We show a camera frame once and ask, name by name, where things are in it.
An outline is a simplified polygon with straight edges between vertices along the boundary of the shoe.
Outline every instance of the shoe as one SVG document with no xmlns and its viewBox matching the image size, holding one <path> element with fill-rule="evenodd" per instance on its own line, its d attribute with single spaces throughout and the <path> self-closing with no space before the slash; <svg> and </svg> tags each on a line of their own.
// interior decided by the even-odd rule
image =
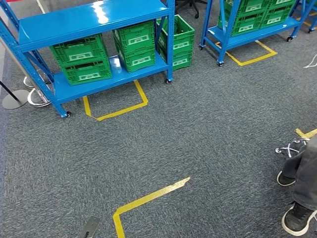
<svg viewBox="0 0 317 238">
<path fill-rule="evenodd" d="M 282 185 L 282 186 L 290 186 L 291 184 L 295 183 L 295 179 L 294 178 L 288 178 L 288 177 L 284 176 L 282 173 L 282 171 L 279 172 L 277 175 L 276 181 L 278 181 L 278 183 L 279 185 Z"/>
<path fill-rule="evenodd" d="M 316 214 L 317 211 L 309 210 L 295 202 L 283 216 L 282 226 L 291 235 L 302 236 L 308 231 L 310 220 Z"/>
</svg>

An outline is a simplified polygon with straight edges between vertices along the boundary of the shelf caster wheel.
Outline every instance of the shelf caster wheel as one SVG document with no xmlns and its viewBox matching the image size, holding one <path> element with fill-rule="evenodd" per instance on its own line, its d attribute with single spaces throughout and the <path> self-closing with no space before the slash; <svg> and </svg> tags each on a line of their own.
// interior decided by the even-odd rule
<svg viewBox="0 0 317 238">
<path fill-rule="evenodd" d="M 282 150 L 280 150 L 279 148 L 276 148 L 275 149 L 275 153 L 277 153 L 277 154 L 282 154 Z"/>
</svg>

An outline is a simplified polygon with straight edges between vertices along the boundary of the person's leg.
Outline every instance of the person's leg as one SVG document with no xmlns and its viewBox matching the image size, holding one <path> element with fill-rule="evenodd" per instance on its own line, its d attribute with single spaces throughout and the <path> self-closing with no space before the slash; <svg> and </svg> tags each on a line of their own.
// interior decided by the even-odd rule
<svg viewBox="0 0 317 238">
<path fill-rule="evenodd" d="M 282 219 L 282 227 L 294 236 L 305 234 L 317 214 L 317 135 L 303 153 L 296 175 L 294 204 Z"/>
<path fill-rule="evenodd" d="M 298 167 L 302 160 L 302 156 L 305 148 L 305 145 L 302 146 L 300 147 L 298 155 L 285 160 L 283 168 L 276 178 L 279 185 L 289 186 L 295 183 L 296 174 L 297 173 Z"/>
</svg>

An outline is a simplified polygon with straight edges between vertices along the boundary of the blue metal shelf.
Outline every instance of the blue metal shelf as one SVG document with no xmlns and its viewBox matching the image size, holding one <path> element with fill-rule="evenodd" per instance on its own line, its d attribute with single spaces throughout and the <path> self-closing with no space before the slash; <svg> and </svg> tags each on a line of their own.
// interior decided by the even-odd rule
<svg viewBox="0 0 317 238">
<path fill-rule="evenodd" d="M 227 50 L 274 35 L 287 29 L 294 28 L 298 26 L 299 24 L 300 23 L 294 18 L 288 17 L 285 22 L 282 24 L 263 28 L 257 31 L 245 33 L 243 35 L 230 37 L 227 44 Z M 225 36 L 223 31 L 217 26 L 210 27 L 208 28 L 208 32 L 220 42 L 224 41 Z"/>
<path fill-rule="evenodd" d="M 69 115 L 62 107 L 62 103 L 82 96 L 165 70 L 167 73 L 167 82 L 173 80 L 174 0 L 166 0 L 165 4 L 160 0 L 100 0 L 20 20 L 17 19 L 5 0 L 0 0 L 0 6 L 15 27 L 19 36 L 17 42 L 1 18 L 0 36 L 5 46 L 12 53 L 12 56 L 26 76 L 33 81 L 48 100 L 51 101 L 61 117 Z M 64 74 L 61 72 L 52 74 L 36 50 L 166 16 L 168 21 L 167 63 L 156 53 L 155 65 L 128 73 L 125 68 L 121 67 L 117 56 L 111 57 L 109 59 L 112 73 L 111 79 L 70 86 Z M 162 27 L 162 24 L 156 29 L 155 44 Z M 29 60 L 46 73 L 52 83 L 54 92 L 47 87 Z"/>
<path fill-rule="evenodd" d="M 124 67 L 122 67 L 118 56 L 111 57 L 109 60 L 112 73 L 112 77 L 110 79 L 70 86 L 63 73 L 60 72 L 54 74 L 54 78 L 55 80 L 54 82 L 54 88 L 55 89 L 57 101 L 58 103 L 66 103 L 86 95 L 131 82 L 140 77 L 146 77 L 165 71 L 168 67 L 157 52 L 155 54 L 155 65 L 142 68 L 132 73 L 128 73 Z"/>
<path fill-rule="evenodd" d="M 209 45 L 212 46 L 217 52 L 219 52 L 219 57 L 217 60 L 219 66 L 223 65 L 223 58 L 226 50 L 239 47 L 248 43 L 251 43 L 253 41 L 274 35 L 279 32 L 294 28 L 294 31 L 291 34 L 290 37 L 288 38 L 288 41 L 290 41 L 297 34 L 300 27 L 304 22 L 305 18 L 309 13 L 309 11 L 313 7 L 314 3 L 316 0 L 311 0 L 310 3 L 306 4 L 306 0 L 302 0 L 303 4 L 306 4 L 306 8 L 301 10 L 301 17 L 300 20 L 296 20 L 291 16 L 286 18 L 286 20 L 282 24 L 266 27 L 266 28 L 260 28 L 257 31 L 253 31 L 250 33 L 242 34 L 239 36 L 233 36 L 230 37 L 230 33 L 234 25 L 235 16 L 238 12 L 239 6 L 240 5 L 241 0 L 235 0 L 233 2 L 232 8 L 231 10 L 230 16 L 228 20 L 228 24 L 226 27 L 223 24 L 222 28 L 219 28 L 217 26 L 214 27 L 208 27 L 210 15 L 211 13 L 211 6 L 213 0 L 208 0 L 206 13 L 205 15 L 205 21 L 202 26 L 202 33 L 202 38 L 200 41 L 200 47 L 202 49 L 205 47 L 205 43 L 208 43 Z M 297 0 L 295 6 L 297 6 L 300 0 Z M 222 22 L 225 22 L 225 11 L 223 0 L 219 0 L 220 6 L 220 17 Z M 220 49 L 218 46 L 215 45 L 214 42 L 210 40 L 208 36 L 211 36 L 218 40 L 220 43 L 221 48 Z"/>
<path fill-rule="evenodd" d="M 28 52 L 168 15 L 160 0 L 104 0 L 20 20 L 19 45 Z"/>
</svg>

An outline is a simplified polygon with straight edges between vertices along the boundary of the green plastic crate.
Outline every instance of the green plastic crate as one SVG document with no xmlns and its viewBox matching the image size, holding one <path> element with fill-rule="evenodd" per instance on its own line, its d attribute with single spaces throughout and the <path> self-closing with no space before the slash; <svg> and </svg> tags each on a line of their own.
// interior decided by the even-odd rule
<svg viewBox="0 0 317 238">
<path fill-rule="evenodd" d="M 50 47 L 60 67 L 107 59 L 101 34 Z"/>
<path fill-rule="evenodd" d="M 268 10 L 263 18 L 262 27 L 264 28 L 283 23 L 292 9 L 293 5 L 288 5 Z"/>
<path fill-rule="evenodd" d="M 125 54 L 120 47 L 119 43 L 115 40 L 118 58 L 123 63 L 129 73 L 134 72 L 140 68 L 149 67 L 155 64 L 155 47 L 150 46 L 146 49 L 134 51 Z"/>
<path fill-rule="evenodd" d="M 112 33 L 125 54 L 154 46 L 152 20 L 115 29 Z"/>
<path fill-rule="evenodd" d="M 159 26 L 161 19 L 156 20 L 157 27 Z M 168 24 L 167 17 L 165 19 L 162 28 L 159 42 L 166 49 Z M 174 54 L 181 52 L 192 51 L 194 42 L 195 30 L 183 20 L 180 15 L 175 15 L 174 20 L 174 46 Z"/>
<path fill-rule="evenodd" d="M 296 0 L 272 0 L 271 1 L 269 6 L 268 10 L 273 10 L 276 8 L 280 8 L 282 6 L 294 6 Z"/>
<path fill-rule="evenodd" d="M 225 11 L 226 27 L 228 25 L 228 19 L 229 18 L 229 12 Z M 253 15 L 242 16 L 235 18 L 233 27 L 230 33 L 230 36 L 236 36 L 241 34 L 245 34 L 251 31 L 256 31 L 261 26 L 261 23 L 264 17 L 265 12 L 260 12 Z M 220 16 L 218 18 L 218 27 L 222 29 L 223 24 Z"/>
<path fill-rule="evenodd" d="M 62 71 L 66 76 L 70 85 L 89 83 L 112 77 L 109 59 L 63 67 Z"/>
<path fill-rule="evenodd" d="M 166 52 L 162 48 L 162 46 L 158 47 L 158 53 L 166 62 Z M 192 51 L 189 52 L 181 52 L 177 55 L 173 55 L 173 71 L 186 68 L 190 66 L 192 63 Z"/>
<path fill-rule="evenodd" d="M 242 0 L 236 14 L 237 17 L 254 15 L 266 11 L 272 0 Z M 234 0 L 223 0 L 224 9 L 230 13 Z"/>
</svg>

